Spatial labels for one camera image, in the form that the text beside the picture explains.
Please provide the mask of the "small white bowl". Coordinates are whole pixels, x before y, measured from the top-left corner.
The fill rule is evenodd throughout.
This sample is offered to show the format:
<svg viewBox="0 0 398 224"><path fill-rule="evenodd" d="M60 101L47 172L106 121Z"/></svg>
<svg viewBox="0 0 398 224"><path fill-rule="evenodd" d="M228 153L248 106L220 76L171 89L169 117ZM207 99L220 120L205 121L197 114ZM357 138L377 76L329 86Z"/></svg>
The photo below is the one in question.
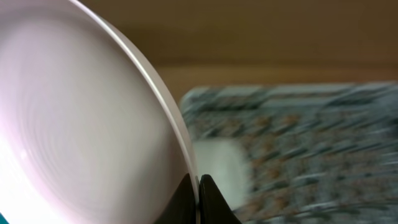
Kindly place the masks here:
<svg viewBox="0 0 398 224"><path fill-rule="evenodd" d="M210 175L232 210L247 203L251 168L243 145L237 140L214 138L193 143L198 175Z"/></svg>

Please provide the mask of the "teal plastic tray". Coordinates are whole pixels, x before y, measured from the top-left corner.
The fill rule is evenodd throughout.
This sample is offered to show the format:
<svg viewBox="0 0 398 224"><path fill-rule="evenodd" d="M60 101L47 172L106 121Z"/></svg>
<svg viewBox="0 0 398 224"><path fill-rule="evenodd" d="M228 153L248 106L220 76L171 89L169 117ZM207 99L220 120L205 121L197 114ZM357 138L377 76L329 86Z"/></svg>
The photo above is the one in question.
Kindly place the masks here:
<svg viewBox="0 0 398 224"><path fill-rule="evenodd" d="M0 224L9 224L9 222L4 218L4 216L0 213Z"/></svg>

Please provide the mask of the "large white plate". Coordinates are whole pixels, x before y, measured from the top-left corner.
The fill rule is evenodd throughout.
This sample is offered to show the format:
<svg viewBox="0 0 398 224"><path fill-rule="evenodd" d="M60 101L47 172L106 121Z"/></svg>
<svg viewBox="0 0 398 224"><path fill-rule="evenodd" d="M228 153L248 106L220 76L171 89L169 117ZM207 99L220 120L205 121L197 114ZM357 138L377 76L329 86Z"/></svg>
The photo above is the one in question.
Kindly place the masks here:
<svg viewBox="0 0 398 224"><path fill-rule="evenodd" d="M148 59L80 1L1 1L1 214L154 223L189 174L178 106Z"/></svg>

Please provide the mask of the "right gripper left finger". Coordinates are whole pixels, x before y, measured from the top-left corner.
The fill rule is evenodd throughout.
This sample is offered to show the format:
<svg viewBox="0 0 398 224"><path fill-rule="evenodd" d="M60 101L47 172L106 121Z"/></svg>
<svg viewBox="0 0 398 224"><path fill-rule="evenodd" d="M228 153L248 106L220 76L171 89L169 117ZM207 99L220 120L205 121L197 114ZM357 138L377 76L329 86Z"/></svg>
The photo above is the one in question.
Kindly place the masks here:
<svg viewBox="0 0 398 224"><path fill-rule="evenodd" d="M194 224L196 203L190 175L186 174L154 224Z"/></svg>

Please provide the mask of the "grey dish rack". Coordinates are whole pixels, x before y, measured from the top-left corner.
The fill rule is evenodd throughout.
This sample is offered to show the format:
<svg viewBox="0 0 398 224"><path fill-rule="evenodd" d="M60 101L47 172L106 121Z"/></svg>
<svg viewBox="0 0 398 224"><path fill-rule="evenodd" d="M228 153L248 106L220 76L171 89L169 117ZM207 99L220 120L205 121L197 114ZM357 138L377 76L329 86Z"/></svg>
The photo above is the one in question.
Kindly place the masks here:
<svg viewBox="0 0 398 224"><path fill-rule="evenodd" d="M243 145L241 223L397 222L397 83L202 87L180 109L193 142Z"/></svg>

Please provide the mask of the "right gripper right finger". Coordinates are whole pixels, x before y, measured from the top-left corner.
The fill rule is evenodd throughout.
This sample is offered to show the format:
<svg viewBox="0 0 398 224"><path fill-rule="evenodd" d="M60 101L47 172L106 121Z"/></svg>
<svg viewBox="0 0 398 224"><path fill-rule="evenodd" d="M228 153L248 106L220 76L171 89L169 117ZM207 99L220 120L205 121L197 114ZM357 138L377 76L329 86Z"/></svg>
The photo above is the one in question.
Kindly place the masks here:
<svg viewBox="0 0 398 224"><path fill-rule="evenodd" d="M201 224L241 224L208 174L201 177L199 196Z"/></svg>

